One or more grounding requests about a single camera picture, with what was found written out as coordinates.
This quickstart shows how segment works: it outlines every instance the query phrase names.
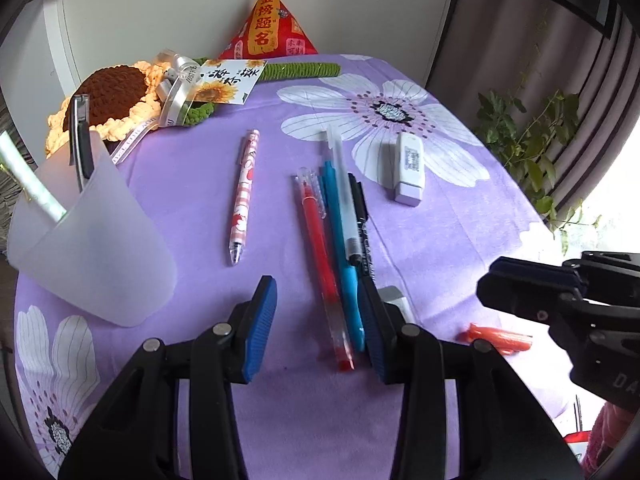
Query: white eraser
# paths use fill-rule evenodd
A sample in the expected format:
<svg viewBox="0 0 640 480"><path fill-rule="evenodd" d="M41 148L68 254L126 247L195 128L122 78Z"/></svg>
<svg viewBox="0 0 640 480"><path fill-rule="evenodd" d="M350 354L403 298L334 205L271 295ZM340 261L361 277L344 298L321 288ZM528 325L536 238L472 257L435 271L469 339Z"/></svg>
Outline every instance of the white eraser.
<svg viewBox="0 0 640 480"><path fill-rule="evenodd" d="M424 145L414 134L402 132L396 137L396 202L417 206L424 190Z"/></svg>

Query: green crochet stem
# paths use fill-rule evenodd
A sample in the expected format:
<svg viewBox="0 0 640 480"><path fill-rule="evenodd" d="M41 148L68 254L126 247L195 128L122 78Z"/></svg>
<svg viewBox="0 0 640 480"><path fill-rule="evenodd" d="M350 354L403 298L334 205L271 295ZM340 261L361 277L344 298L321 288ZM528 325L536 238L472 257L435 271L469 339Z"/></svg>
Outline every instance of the green crochet stem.
<svg viewBox="0 0 640 480"><path fill-rule="evenodd" d="M198 64L203 64L206 57L194 59ZM258 83L269 81L285 81L290 79L306 79L310 77L338 77L340 65L325 62L293 62L293 63L267 63L258 78ZM185 126L193 126L208 118L216 109L214 103L193 103L184 120Z"/></svg>
<svg viewBox="0 0 640 480"><path fill-rule="evenodd" d="M285 81L289 79L306 79L309 77L338 77L340 65L337 63L296 62L267 63L258 83L266 81Z"/></svg>

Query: green plant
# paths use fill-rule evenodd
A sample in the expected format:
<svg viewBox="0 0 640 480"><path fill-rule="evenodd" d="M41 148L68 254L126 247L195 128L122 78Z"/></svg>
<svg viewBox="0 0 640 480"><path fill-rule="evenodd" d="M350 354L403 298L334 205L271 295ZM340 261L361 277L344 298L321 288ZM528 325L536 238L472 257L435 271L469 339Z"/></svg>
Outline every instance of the green plant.
<svg viewBox="0 0 640 480"><path fill-rule="evenodd" d="M490 91L488 95L478 94L480 109L476 116L480 123L474 133L500 161L520 189L536 208L542 218L548 221L552 232L560 231L562 251L568 249L570 224L582 223L582 200L558 219L556 203L547 192L556 183L556 167L546 151L553 140L566 146L575 136L578 124L578 95L557 90L543 100L542 111L528 119L521 128L516 126L511 111L517 109L526 114L527 109L517 97L507 97ZM600 218L593 225L597 227Z"/></svg>

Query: sunflower picture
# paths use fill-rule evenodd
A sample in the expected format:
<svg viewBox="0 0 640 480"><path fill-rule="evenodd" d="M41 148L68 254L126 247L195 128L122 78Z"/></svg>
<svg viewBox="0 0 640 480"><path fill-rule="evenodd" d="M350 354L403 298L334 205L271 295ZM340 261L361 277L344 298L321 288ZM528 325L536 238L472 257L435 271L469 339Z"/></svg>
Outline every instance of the sunflower picture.
<svg viewBox="0 0 640 480"><path fill-rule="evenodd" d="M200 86L193 100L208 103L228 103L236 96L236 92L238 92L238 88L235 86L225 84L222 81L213 81Z"/></svg>
<svg viewBox="0 0 640 480"><path fill-rule="evenodd" d="M246 67L247 68L260 68L261 66L264 65L264 61L261 59L247 59L246 60Z"/></svg>
<svg viewBox="0 0 640 480"><path fill-rule="evenodd" d="M222 65L224 62L225 62L224 59L207 59L204 62L203 66L215 66L215 67L218 67L218 66Z"/></svg>

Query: table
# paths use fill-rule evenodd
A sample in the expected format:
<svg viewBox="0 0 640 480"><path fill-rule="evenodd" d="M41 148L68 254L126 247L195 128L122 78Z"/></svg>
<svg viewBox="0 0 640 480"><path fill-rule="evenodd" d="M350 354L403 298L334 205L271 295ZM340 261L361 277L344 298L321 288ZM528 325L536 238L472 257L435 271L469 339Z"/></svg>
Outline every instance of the table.
<svg viewBox="0 0 640 480"><path fill-rule="evenodd" d="M250 477L388 478L401 387L379 383L364 359L355 372L337 373L301 228L293 176L301 166L322 163L327 126L342 133L347 164L363 182L377 285L398 286L418 322L439 338L452 340L470 322L533 334L533 348L509 361L550 416L570 402L570 364L545 327L485 309L475 297L476 281L498 256L559 256L545 254L550 233L503 168L433 96L386 62L366 56L289 60L338 62L342 75L259 84L242 107L221 107L193 128L150 134L122 164L177 263L177 286L166 306L140 326L120 328L20 276L20 392L40 455L54 475L100 395L146 338L171 344L197 336L225 320L236 303L251 297L260 276L270 274L278 284L278 307L264 362L253 383L233 387ZM236 163L241 137L252 128L261 138L248 246L241 263L230 267ZM416 208L392 201L392 143L403 130L425 145L426 189ZM179 455L188 476L185 398ZM452 447L452 476L456 463Z"/></svg>

